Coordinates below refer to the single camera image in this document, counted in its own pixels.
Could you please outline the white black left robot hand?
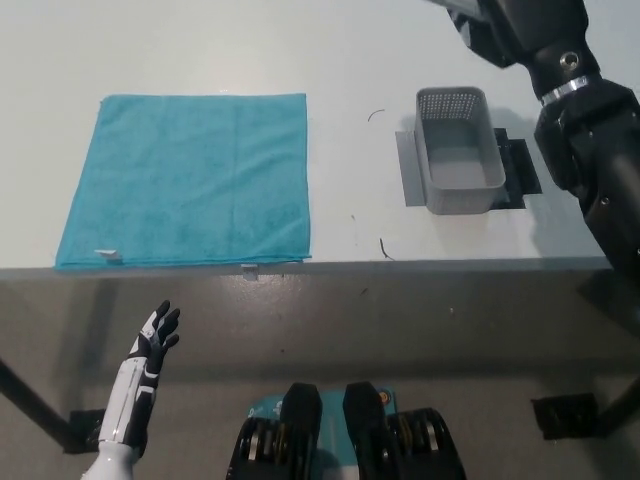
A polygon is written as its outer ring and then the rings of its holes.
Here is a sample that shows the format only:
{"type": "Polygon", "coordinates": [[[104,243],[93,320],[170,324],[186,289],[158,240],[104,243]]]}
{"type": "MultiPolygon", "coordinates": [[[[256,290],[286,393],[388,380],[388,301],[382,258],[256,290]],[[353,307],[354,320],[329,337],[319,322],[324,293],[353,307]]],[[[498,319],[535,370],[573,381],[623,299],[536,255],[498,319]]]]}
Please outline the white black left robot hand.
{"type": "Polygon", "coordinates": [[[164,359],[179,341],[179,317],[180,310],[165,300],[141,327],[116,375],[101,425],[101,442],[143,452],[164,359]]]}

